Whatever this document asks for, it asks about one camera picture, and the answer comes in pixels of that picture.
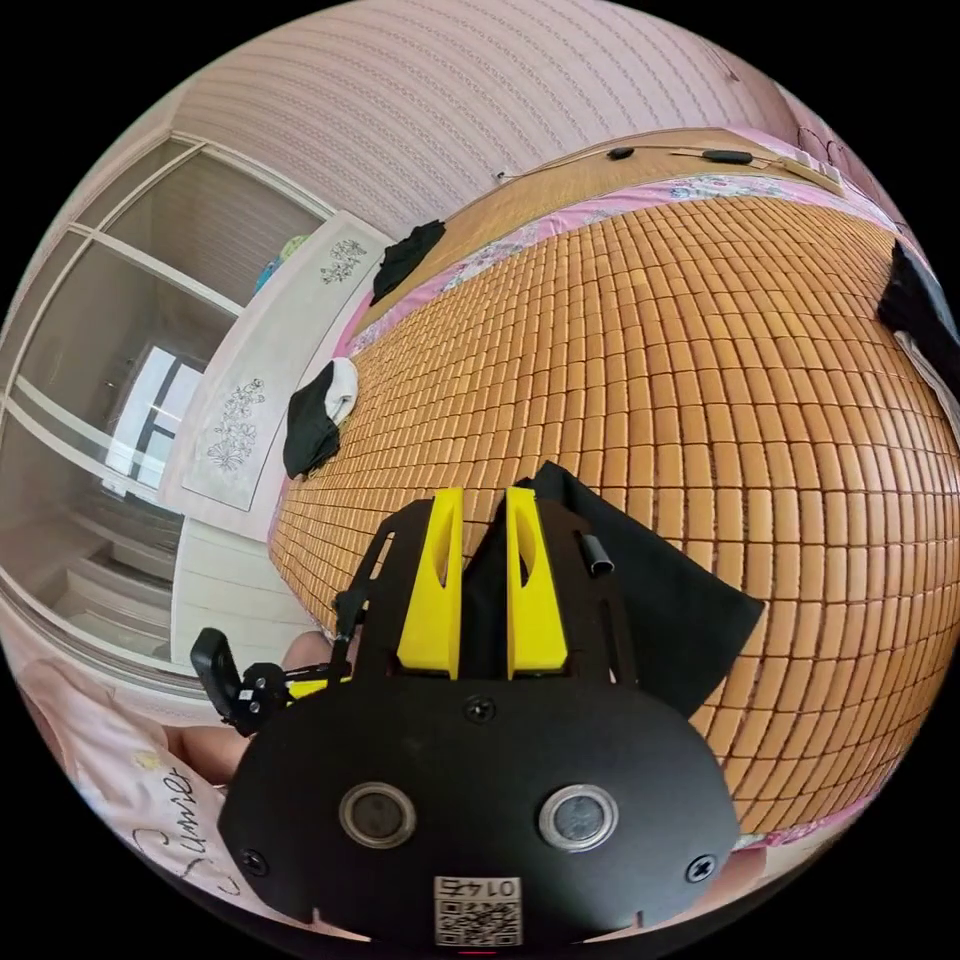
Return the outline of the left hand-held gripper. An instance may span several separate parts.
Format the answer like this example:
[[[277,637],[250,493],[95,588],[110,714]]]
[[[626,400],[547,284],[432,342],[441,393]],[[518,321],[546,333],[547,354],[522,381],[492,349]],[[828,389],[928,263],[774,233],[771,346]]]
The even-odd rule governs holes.
[[[225,641],[224,723],[250,738],[282,710],[307,696],[352,681],[367,602],[359,590],[339,594],[331,636],[318,627],[302,631],[279,661],[255,661],[243,671]]]

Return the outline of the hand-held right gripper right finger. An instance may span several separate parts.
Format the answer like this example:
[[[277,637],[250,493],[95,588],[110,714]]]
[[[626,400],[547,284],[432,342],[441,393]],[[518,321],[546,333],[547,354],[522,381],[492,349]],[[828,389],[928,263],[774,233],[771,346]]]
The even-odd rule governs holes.
[[[507,677],[561,673],[567,644],[535,493],[505,497]]]

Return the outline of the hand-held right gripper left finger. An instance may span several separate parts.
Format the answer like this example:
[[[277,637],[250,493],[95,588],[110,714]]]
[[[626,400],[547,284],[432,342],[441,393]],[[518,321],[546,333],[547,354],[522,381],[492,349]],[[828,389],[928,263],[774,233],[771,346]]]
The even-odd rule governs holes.
[[[439,490],[427,516],[423,545],[397,646],[400,666],[455,680],[462,625],[463,507],[461,488]]]

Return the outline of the person's left hand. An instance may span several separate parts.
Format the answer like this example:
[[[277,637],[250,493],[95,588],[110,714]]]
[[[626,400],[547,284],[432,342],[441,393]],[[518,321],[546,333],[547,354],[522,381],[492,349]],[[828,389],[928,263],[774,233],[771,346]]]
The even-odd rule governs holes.
[[[251,743],[250,738],[223,724],[171,728],[168,737],[171,752],[215,787],[231,783]]]

